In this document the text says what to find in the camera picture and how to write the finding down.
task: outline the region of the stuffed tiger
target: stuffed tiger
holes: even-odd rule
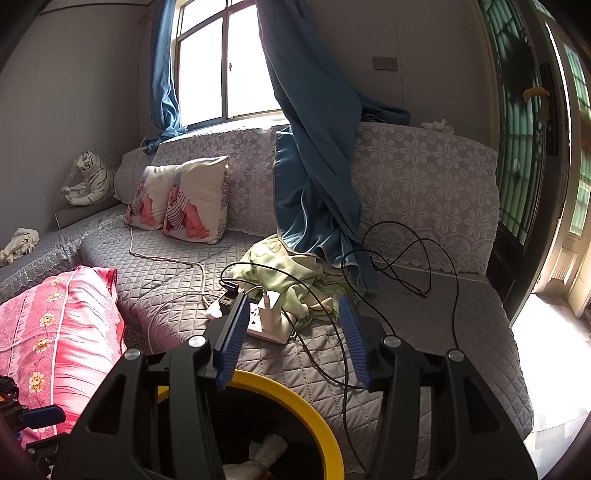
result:
[[[83,180],[78,185],[61,189],[72,205],[91,205],[113,195],[115,171],[105,167],[98,155],[82,152],[74,160],[74,167]]]

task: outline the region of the light switch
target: light switch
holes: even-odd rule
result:
[[[398,59],[396,57],[374,57],[374,70],[398,70]]]

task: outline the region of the window pane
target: window pane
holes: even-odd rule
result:
[[[573,72],[574,86],[577,89],[577,97],[579,98],[579,109],[581,112],[591,119],[591,103],[589,102],[589,91],[585,83],[585,74],[581,66],[579,56],[568,45],[564,45],[566,56],[569,58],[570,69]]]
[[[511,0],[479,0],[499,73],[501,142],[496,169],[501,222],[525,245],[534,219],[544,159],[539,98],[523,90],[540,81],[525,25]]]
[[[181,34],[226,8],[226,0],[194,0],[184,8]]]
[[[228,115],[279,109],[258,34],[256,5],[230,16]]]
[[[221,117],[221,18],[181,42],[179,62],[178,101],[183,125]]]
[[[583,234],[587,210],[589,208],[589,193],[591,192],[591,153],[583,147],[581,150],[581,169],[579,173],[579,191],[577,202],[574,204],[573,220],[570,223],[570,233]]]

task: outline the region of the black cable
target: black cable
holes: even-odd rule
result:
[[[404,281],[404,280],[400,279],[400,278],[399,278],[399,277],[396,275],[396,272],[394,271],[394,269],[393,269],[392,265],[389,265],[389,264],[388,264],[388,261],[387,261],[387,260],[384,258],[384,256],[383,256],[382,254],[380,254],[380,253],[376,252],[375,250],[368,250],[368,249],[366,249],[366,248],[355,248],[355,249],[353,249],[353,250],[351,250],[351,251],[347,252],[345,255],[343,255],[343,258],[342,258],[342,260],[341,260],[341,262],[340,262],[340,269],[341,269],[341,272],[342,272],[342,274],[343,274],[343,278],[344,278],[344,279],[345,279],[345,281],[347,282],[347,285],[349,286],[349,288],[350,288],[351,290],[353,290],[353,292],[354,292],[354,293],[355,293],[355,294],[356,294],[356,295],[359,297],[359,299],[360,299],[362,302],[364,302],[364,303],[365,303],[367,306],[369,306],[369,307],[370,307],[370,308],[371,308],[371,309],[372,309],[372,310],[373,310],[375,313],[377,313],[377,314],[378,314],[378,315],[379,315],[379,316],[382,318],[382,320],[383,320],[384,322],[386,322],[386,324],[387,324],[387,325],[388,325],[388,327],[390,328],[390,331],[392,332],[392,335],[396,335],[396,331],[394,330],[394,327],[392,326],[392,324],[390,323],[390,321],[389,321],[389,320],[388,320],[388,319],[387,319],[387,318],[384,316],[384,314],[382,314],[382,312],[380,312],[380,311],[379,311],[379,310],[378,310],[376,307],[374,307],[374,306],[372,305],[372,303],[371,303],[369,300],[367,300],[367,299],[365,298],[365,296],[361,295],[361,294],[360,294],[360,293],[359,293],[359,292],[358,292],[358,291],[357,291],[357,290],[354,288],[354,286],[353,286],[353,285],[351,285],[351,282],[350,282],[350,281],[349,281],[349,279],[347,278],[347,275],[345,275],[345,260],[346,260],[346,258],[347,258],[347,257],[348,257],[350,254],[352,254],[352,253],[355,253],[355,252],[367,252],[367,253],[371,253],[371,254],[374,254],[374,255],[377,255],[377,256],[379,256],[379,257],[380,257],[380,258],[383,260],[383,262],[384,262],[384,263],[386,263],[386,265],[388,265],[388,266],[390,267],[390,269],[392,270],[392,272],[394,272],[394,275],[396,276],[396,278],[394,278],[394,277],[391,277],[390,275],[388,275],[386,272],[383,272],[382,270],[378,270],[378,271],[381,271],[381,272],[382,272],[384,275],[386,275],[387,277],[391,278],[392,280],[395,280],[395,281],[398,281],[398,282],[400,282],[400,283],[401,283],[403,286],[404,286],[405,284],[406,284],[406,285],[408,285],[408,286],[409,286],[409,288],[407,288],[407,290],[411,291],[411,292],[412,292],[412,293],[414,293],[414,294],[420,295],[421,297],[426,297],[426,296],[427,296],[427,293],[426,293],[426,292],[423,292],[423,291],[422,291],[420,288],[418,288],[418,287],[416,287],[416,286],[412,285],[411,283],[409,283],[409,282],[406,282],[406,281]]]
[[[353,452],[353,455],[355,456],[355,459],[357,460],[359,466],[363,470],[365,470],[365,466],[363,465],[363,462],[361,461],[361,458],[359,457],[357,450],[355,450],[355,447],[353,446],[353,442],[351,441],[351,436],[349,434],[349,428],[347,426],[347,393],[348,393],[348,389],[349,389],[349,366],[347,364],[347,354],[345,352],[345,346],[343,344],[343,341],[340,337],[338,328],[337,328],[336,323],[333,320],[332,316],[330,315],[328,310],[326,310],[324,305],[322,305],[322,302],[320,301],[320,299],[316,296],[316,294],[311,290],[311,288],[308,285],[306,285],[304,282],[302,282],[299,278],[291,275],[290,273],[284,272],[283,270],[280,270],[279,268],[270,267],[269,265],[263,265],[263,264],[254,263],[254,262],[232,262],[223,268],[222,272],[220,273],[220,279],[223,278],[224,272],[228,268],[235,267],[236,265],[250,265],[251,267],[255,266],[255,267],[266,268],[268,270],[273,270],[273,271],[282,273],[282,274],[286,275],[287,277],[290,277],[292,280],[295,280],[300,285],[305,287],[306,290],[308,290],[308,292],[314,297],[316,302],[318,302],[318,305],[320,305],[322,310],[324,310],[324,313],[326,314],[326,316],[330,320],[330,323],[331,323],[333,329],[335,330],[337,340],[339,341],[340,350],[343,354],[343,369],[345,370],[345,384],[343,386],[344,396],[343,396],[343,408],[342,408],[343,430],[345,431],[345,437],[347,438],[347,442],[349,444],[349,447],[351,448],[351,451]]]
[[[421,243],[421,246],[423,247],[423,251],[425,252],[425,257],[427,258],[427,266],[428,266],[428,269],[429,269],[429,288],[428,288],[428,289],[427,289],[425,292],[423,292],[423,293],[424,293],[424,296],[426,296],[426,295],[427,295],[427,293],[429,293],[429,292],[431,291],[431,278],[432,278],[432,273],[433,273],[433,270],[431,269],[431,261],[429,260],[429,254],[427,253],[427,247],[425,247],[425,244],[423,243],[423,239],[422,239],[421,237],[419,237],[419,235],[418,235],[418,233],[417,233],[417,232],[415,232],[415,231],[414,231],[412,228],[410,228],[408,225],[405,225],[405,224],[403,224],[403,223],[397,222],[397,221],[395,221],[395,220],[384,220],[383,222],[378,222],[378,223],[375,223],[375,224],[373,224],[371,227],[369,227],[369,228],[368,228],[368,230],[367,230],[367,231],[364,233],[364,235],[363,235],[363,238],[361,239],[361,243],[362,243],[362,244],[364,244],[364,246],[365,246],[365,238],[368,236],[368,233],[370,233],[370,231],[371,231],[371,230],[373,230],[374,228],[376,228],[376,227],[378,227],[378,226],[380,226],[380,225],[384,225],[384,224],[386,224],[386,223],[393,223],[394,225],[400,225],[400,226],[403,226],[403,227],[404,227],[406,230],[408,230],[408,231],[409,231],[409,232],[411,232],[411,233],[412,233],[412,234],[413,234],[415,237],[417,237],[417,241],[419,241],[419,242]],[[402,250],[402,252],[399,254],[399,256],[397,256],[397,257],[396,257],[396,259],[395,259],[395,260],[394,260],[392,263],[395,263],[396,261],[398,261],[398,259],[400,259],[400,257],[401,257],[402,255],[404,255],[404,254],[407,252],[407,250],[408,250],[408,249],[409,249],[409,248],[410,248],[412,245],[414,245],[415,243],[416,243],[416,241],[415,241],[415,242],[413,242],[411,245],[407,246],[407,247],[406,247],[404,250]],[[384,272],[384,270],[385,270],[386,268],[390,267],[390,270],[392,270],[392,273],[394,273],[394,276],[396,277],[396,279],[397,279],[398,281],[400,281],[400,278],[398,277],[398,275],[396,275],[396,272],[395,272],[395,271],[394,271],[394,269],[391,267],[391,264],[390,264],[390,265],[387,265],[386,267],[384,267],[384,268],[382,268],[382,269],[379,269],[379,268],[377,268],[377,266],[375,265],[375,263],[374,263],[374,259],[372,258],[372,265],[373,265],[373,267],[374,267],[374,269],[375,269],[375,270],[377,270],[377,271],[380,271],[380,272]]]
[[[283,315],[285,315],[285,317],[287,318],[287,321],[290,323],[291,328],[294,329],[295,335],[296,337],[298,337],[298,340],[301,342],[302,347],[304,347],[304,351],[306,352],[306,354],[308,355],[308,357],[310,358],[310,361],[312,362],[312,364],[314,365],[314,368],[317,369],[319,371],[319,373],[328,381],[333,382],[337,385],[340,385],[341,387],[345,386],[345,383],[341,382],[340,380],[337,380],[335,377],[331,377],[326,370],[324,370],[317,362],[316,360],[314,360],[314,357],[312,356],[312,352],[310,351],[310,349],[308,348],[308,346],[306,345],[304,338],[302,337],[302,335],[300,334],[300,332],[298,332],[296,330],[296,326],[295,324],[291,321],[289,315],[287,314],[287,312],[283,309],[283,307],[281,308],[281,311],[283,312]],[[354,390],[364,390],[363,385],[349,385],[349,388],[353,388]]]
[[[254,283],[252,281],[249,281],[249,280],[235,280],[233,278],[222,278],[222,277],[220,277],[219,284],[222,287],[226,288],[226,285],[225,284],[227,282],[237,282],[237,281],[240,281],[242,283],[248,283],[249,285],[252,285],[253,287],[258,287],[258,284]]]
[[[456,309],[457,309],[457,302],[458,302],[458,299],[459,299],[459,296],[460,296],[460,281],[459,281],[459,279],[458,279],[458,276],[457,276],[456,266],[454,265],[454,263],[453,263],[453,260],[452,260],[451,256],[449,255],[449,253],[447,253],[447,250],[445,250],[445,248],[443,248],[443,247],[441,246],[441,244],[440,244],[439,242],[437,242],[436,240],[433,240],[433,239],[431,239],[431,238],[426,238],[426,237],[419,237],[419,236],[417,235],[417,233],[416,233],[414,230],[412,230],[412,229],[411,229],[409,226],[407,226],[407,225],[404,225],[403,223],[400,223],[400,222],[396,222],[396,221],[394,221],[394,220],[385,220],[385,221],[383,221],[383,222],[378,222],[378,223],[376,223],[376,224],[372,225],[371,227],[369,227],[369,229],[367,230],[367,232],[365,232],[365,234],[364,234],[364,236],[363,236],[362,242],[364,242],[364,241],[365,241],[365,238],[367,237],[368,233],[369,233],[371,230],[373,230],[374,228],[376,228],[376,227],[377,227],[377,226],[379,226],[379,225],[384,225],[384,224],[387,224],[387,223],[393,223],[393,224],[395,224],[395,225],[401,225],[401,226],[403,226],[404,228],[406,228],[406,229],[408,229],[410,232],[412,232],[412,233],[413,233],[413,234],[414,234],[414,235],[417,237],[417,239],[416,239],[415,241],[411,242],[411,243],[409,244],[409,246],[407,246],[407,247],[406,247],[404,250],[402,250],[402,252],[401,252],[401,253],[400,253],[400,254],[399,254],[399,255],[398,255],[398,256],[397,256],[397,257],[396,257],[394,260],[392,260],[391,262],[388,262],[388,261],[386,261],[386,260],[384,259],[384,257],[383,257],[382,255],[380,255],[379,253],[377,253],[377,252],[373,252],[373,251],[371,251],[371,250],[367,250],[367,251],[368,251],[368,252],[370,252],[370,253],[375,253],[375,254],[377,254],[377,255],[378,255],[378,256],[379,256],[379,257],[380,257],[380,258],[381,258],[383,261],[385,261],[385,263],[386,263],[386,266],[385,266],[384,268],[381,268],[381,269],[379,269],[379,268],[376,268],[376,265],[375,265],[375,263],[374,263],[374,259],[373,259],[373,257],[372,257],[372,265],[374,266],[374,269],[376,269],[377,271],[380,271],[380,272],[384,273],[384,274],[385,274],[387,277],[389,277],[389,278],[392,278],[390,275],[386,274],[386,273],[384,272],[384,270],[385,270],[386,268],[390,268],[390,269],[392,270],[392,272],[394,272],[394,269],[393,269],[393,265],[394,265],[394,263],[396,263],[396,262],[397,262],[397,261],[398,261],[398,260],[399,260],[399,259],[400,259],[400,258],[401,258],[401,257],[402,257],[402,256],[403,256],[403,255],[404,255],[406,252],[407,252],[407,251],[408,251],[408,249],[409,249],[409,248],[411,248],[411,247],[412,247],[414,244],[416,244],[416,243],[420,242],[420,244],[421,244],[421,246],[423,247],[423,250],[424,250],[424,252],[425,252],[425,255],[427,256],[427,265],[428,265],[428,267],[429,267],[429,288],[428,288],[428,289],[427,289],[427,291],[425,292],[425,296],[426,296],[426,294],[427,294],[427,293],[428,293],[428,292],[431,290],[431,262],[430,262],[430,260],[429,260],[429,255],[428,255],[428,253],[427,253],[427,249],[426,249],[426,247],[425,247],[425,245],[424,245],[424,243],[423,243],[423,242],[424,242],[424,241],[427,241],[427,242],[432,242],[432,243],[434,243],[435,245],[437,245],[437,246],[438,246],[438,247],[439,247],[439,248],[440,248],[440,249],[443,251],[443,253],[445,253],[445,255],[446,255],[447,259],[449,260],[449,263],[452,265],[453,275],[454,275],[454,277],[455,277],[455,279],[456,279],[456,298],[455,298],[455,300],[454,300],[454,302],[453,302],[453,308],[452,308],[452,336],[453,336],[453,343],[454,343],[454,346],[455,346],[455,348],[456,348],[456,349],[458,349],[458,350],[459,350],[459,349],[460,349],[460,347],[459,347],[459,344],[458,344],[458,341],[457,341],[457,335],[456,335]],[[398,281],[400,281],[400,279],[398,278],[398,276],[396,275],[396,273],[394,273],[394,274],[395,274],[396,278],[393,278],[393,280],[398,280]],[[345,276],[344,276],[344,278],[345,278],[345,281],[347,282],[347,284],[349,284],[349,281],[347,280],[347,278],[346,278]],[[381,314],[381,313],[380,313],[380,312],[379,312],[379,311],[378,311],[378,310],[377,310],[377,309],[376,309],[376,308],[375,308],[373,305],[371,305],[371,304],[370,304],[370,303],[369,303],[367,300],[365,300],[365,299],[362,299],[362,300],[363,300],[363,301],[364,301],[364,302],[365,302],[367,305],[369,305],[370,307],[372,307],[372,308],[373,308],[373,309],[374,309],[376,312],[378,312],[378,313],[379,313],[379,315],[380,315],[382,318],[384,318],[384,317],[383,317],[383,315],[382,315],[382,314]]]

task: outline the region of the floor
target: floor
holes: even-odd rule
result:
[[[534,407],[527,447],[541,479],[591,411],[591,327],[566,302],[530,295],[513,325]]]

